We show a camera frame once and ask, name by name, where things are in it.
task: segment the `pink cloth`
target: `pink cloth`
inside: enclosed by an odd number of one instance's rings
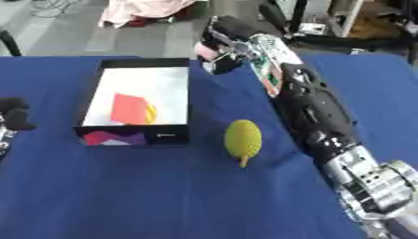
[[[134,20],[136,16],[165,18],[194,2],[196,0],[109,0],[109,5],[99,21],[99,27],[104,27],[105,21],[109,21],[115,28],[119,28]]]

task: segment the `table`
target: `table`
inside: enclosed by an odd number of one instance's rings
[[[213,77],[191,65],[191,143],[95,147],[72,130],[100,57],[0,58],[0,96],[22,96],[38,125],[0,164],[2,239],[355,239],[312,160],[290,141],[248,67]],[[392,55],[305,56],[335,89],[382,162],[418,168],[418,79]],[[263,148],[239,169],[222,146],[253,120]]]

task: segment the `robotic hand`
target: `robotic hand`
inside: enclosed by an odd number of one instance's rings
[[[213,17],[196,51],[212,74],[250,63],[293,140],[313,158],[342,208],[368,238],[393,238],[388,225],[393,220],[409,224],[412,232],[408,217],[414,217],[411,210],[418,206],[418,173],[405,162],[377,163],[327,83],[279,37],[233,17]]]
[[[18,97],[0,97],[0,161],[10,149],[11,141],[18,131],[35,128],[27,122],[29,106]]]

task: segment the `floor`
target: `floor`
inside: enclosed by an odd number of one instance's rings
[[[140,55],[193,58],[192,46],[198,41],[210,15],[236,16],[268,32],[274,32],[267,22],[258,21],[259,1],[210,0],[200,2],[204,4],[203,12],[192,21],[155,23],[143,28],[100,29],[97,21],[107,1],[81,0],[57,18],[31,16],[19,31],[15,31],[14,36],[23,54],[29,56]],[[29,13],[21,13],[18,17],[21,19],[27,14],[31,14],[30,9]]]

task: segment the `red square object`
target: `red square object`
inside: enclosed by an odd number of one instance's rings
[[[147,102],[142,97],[117,93],[113,102],[111,120],[124,124],[146,124]]]

